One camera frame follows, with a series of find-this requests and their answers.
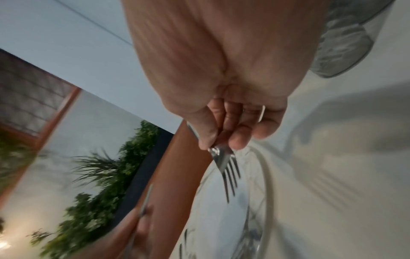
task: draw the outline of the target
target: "metal fork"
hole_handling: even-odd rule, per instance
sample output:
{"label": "metal fork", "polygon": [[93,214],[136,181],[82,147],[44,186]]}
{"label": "metal fork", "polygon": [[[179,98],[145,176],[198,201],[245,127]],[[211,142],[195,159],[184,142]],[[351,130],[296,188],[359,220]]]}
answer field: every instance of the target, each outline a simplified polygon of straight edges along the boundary
{"label": "metal fork", "polygon": [[[192,133],[196,136],[196,138],[199,139],[195,129],[189,123],[187,123],[187,125],[188,128],[192,131]],[[222,174],[223,185],[225,187],[226,201],[229,203],[228,182],[226,176],[228,175],[229,184],[231,185],[233,196],[235,196],[235,188],[238,187],[238,183],[235,177],[235,170],[240,179],[239,167],[238,163],[236,162],[235,153],[226,143],[217,144],[209,148],[208,152],[211,154],[212,159],[215,161],[219,171]]]}

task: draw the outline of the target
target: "green plant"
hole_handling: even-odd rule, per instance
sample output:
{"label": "green plant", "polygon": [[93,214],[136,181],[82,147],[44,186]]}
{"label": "green plant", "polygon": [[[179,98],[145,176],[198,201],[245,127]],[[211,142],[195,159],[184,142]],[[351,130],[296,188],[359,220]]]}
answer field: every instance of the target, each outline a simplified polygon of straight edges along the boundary
{"label": "green plant", "polygon": [[66,220],[59,224],[55,233],[40,229],[30,235],[32,245],[53,236],[42,247],[40,257],[65,258],[107,233],[132,178],[155,145],[158,135],[156,126],[142,121],[136,135],[121,147],[117,160],[109,158],[106,153],[101,156],[95,152],[88,157],[77,157],[79,178],[87,183],[96,182],[102,191],[94,197],[78,194],[74,206],[66,209]]}
{"label": "green plant", "polygon": [[32,149],[0,131],[0,193],[8,186],[16,171],[28,165],[34,156]]}

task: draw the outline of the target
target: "hand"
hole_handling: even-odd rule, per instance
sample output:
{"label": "hand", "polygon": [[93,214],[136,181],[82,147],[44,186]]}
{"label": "hand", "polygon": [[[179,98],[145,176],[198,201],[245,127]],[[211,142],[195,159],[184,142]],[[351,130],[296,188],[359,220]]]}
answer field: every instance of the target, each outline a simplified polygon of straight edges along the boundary
{"label": "hand", "polygon": [[131,210],[110,233],[75,253],[70,259],[121,259],[133,231],[136,231],[136,236],[131,258],[149,258],[151,251],[149,233],[152,231],[152,212],[153,207],[150,206],[147,208],[146,214],[138,219],[139,209]]}
{"label": "hand", "polygon": [[[123,0],[138,57],[171,112],[209,148],[279,127],[312,62],[330,0]],[[263,106],[265,112],[259,118]]]}

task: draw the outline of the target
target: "wall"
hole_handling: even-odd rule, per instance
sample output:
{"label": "wall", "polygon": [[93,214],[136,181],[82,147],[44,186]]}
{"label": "wall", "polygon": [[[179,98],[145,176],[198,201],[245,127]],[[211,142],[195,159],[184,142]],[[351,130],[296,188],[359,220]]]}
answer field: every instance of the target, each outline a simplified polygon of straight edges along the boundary
{"label": "wall", "polygon": [[1,49],[171,133],[181,122],[164,109],[130,43],[58,1],[1,1],[0,36]]}
{"label": "wall", "polygon": [[70,171],[75,164],[70,158],[100,148],[116,157],[140,122],[129,112],[83,91],[46,144],[46,157],[30,166],[0,212],[6,221],[3,239],[11,245],[0,251],[0,258],[38,258],[41,246],[32,248],[26,236],[39,228],[54,231],[78,193],[98,193],[98,188],[72,184],[75,176]]}

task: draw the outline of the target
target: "light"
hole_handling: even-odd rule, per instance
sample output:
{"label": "light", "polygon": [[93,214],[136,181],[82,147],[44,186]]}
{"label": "light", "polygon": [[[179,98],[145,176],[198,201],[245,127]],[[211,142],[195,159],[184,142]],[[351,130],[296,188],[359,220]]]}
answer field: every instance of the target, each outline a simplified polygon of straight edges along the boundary
{"label": "light", "polygon": [[10,245],[7,243],[7,241],[1,241],[0,242],[0,251],[9,248]]}

